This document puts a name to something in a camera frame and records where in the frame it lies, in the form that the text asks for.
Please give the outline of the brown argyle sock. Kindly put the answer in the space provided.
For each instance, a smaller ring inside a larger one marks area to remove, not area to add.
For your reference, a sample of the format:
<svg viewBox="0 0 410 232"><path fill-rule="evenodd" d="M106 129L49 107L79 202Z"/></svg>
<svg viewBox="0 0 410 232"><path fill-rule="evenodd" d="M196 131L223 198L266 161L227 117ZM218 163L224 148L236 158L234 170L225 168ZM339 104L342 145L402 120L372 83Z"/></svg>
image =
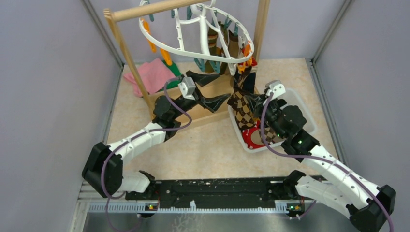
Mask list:
<svg viewBox="0 0 410 232"><path fill-rule="evenodd" d="M251 112L243 91L235 88L227 104L232 108L235 121L240 130L250 129L257 124L258 119Z"/></svg>
<svg viewBox="0 0 410 232"><path fill-rule="evenodd" d="M239 74L239 73L238 73L238 70L237 70L237 73L234 75L233 85L234 85L234 87L239 88L239 89L241 89L242 91L244 91L244 90L241 88L241 82L242 82L241 74Z"/></svg>

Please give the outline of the white clothes clip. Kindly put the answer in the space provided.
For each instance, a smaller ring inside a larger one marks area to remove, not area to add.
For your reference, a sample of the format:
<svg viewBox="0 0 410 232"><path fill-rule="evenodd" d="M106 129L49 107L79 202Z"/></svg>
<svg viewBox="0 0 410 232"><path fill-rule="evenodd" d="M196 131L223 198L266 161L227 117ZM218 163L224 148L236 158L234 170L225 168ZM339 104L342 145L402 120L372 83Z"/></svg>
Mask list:
<svg viewBox="0 0 410 232"><path fill-rule="evenodd" d="M234 76L235 73L236 73L237 64L236 63L228 63L228 69L229 69L230 75Z"/></svg>

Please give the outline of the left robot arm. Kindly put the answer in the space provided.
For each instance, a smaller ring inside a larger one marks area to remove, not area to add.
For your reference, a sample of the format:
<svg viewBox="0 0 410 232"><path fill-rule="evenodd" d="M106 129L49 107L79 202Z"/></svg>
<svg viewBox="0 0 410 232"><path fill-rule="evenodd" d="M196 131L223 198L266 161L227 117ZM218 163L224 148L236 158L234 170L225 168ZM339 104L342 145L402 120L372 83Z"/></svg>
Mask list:
<svg viewBox="0 0 410 232"><path fill-rule="evenodd" d="M151 199L155 187L153 177L146 172L125 174L126 163L152 148L174 137L178 130L188 127L192 117L188 111L199 105L211 113L218 111L230 97L229 93L205 97L200 88L219 78L219 74L199 74L187 71L185 74L166 81L178 81L180 96L173 99L167 89L156 98L154 119L138 132L111 144L99 142L93 146L82 170L82 178L103 198L115 199L116 192L137 194L144 200Z"/></svg>

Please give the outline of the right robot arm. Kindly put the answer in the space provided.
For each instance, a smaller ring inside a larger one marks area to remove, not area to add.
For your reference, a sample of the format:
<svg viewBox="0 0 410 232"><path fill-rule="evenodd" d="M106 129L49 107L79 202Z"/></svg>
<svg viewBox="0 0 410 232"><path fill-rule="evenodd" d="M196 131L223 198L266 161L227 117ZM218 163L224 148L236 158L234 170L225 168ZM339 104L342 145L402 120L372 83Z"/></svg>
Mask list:
<svg viewBox="0 0 410 232"><path fill-rule="evenodd" d="M300 172L284 180L283 192L289 199L299 196L320 202L344 215L362 232L377 232L385 223L394 230L391 214L396 191L389 185L378 186L332 156L320 142L304 130L306 119L296 105L268 95L246 93L250 111L260 118L260 126L271 128L283 139L282 157L294 158L316 170L324 181Z"/></svg>

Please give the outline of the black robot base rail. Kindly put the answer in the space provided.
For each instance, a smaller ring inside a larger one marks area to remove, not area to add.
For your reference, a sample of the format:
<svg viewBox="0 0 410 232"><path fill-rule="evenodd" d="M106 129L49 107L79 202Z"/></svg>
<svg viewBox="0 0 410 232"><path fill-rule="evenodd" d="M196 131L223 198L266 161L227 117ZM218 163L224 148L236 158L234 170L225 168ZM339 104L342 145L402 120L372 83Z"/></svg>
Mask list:
<svg viewBox="0 0 410 232"><path fill-rule="evenodd" d="M155 180L125 199L145 203L144 217L158 213L306 213L310 199L284 184L286 177Z"/></svg>

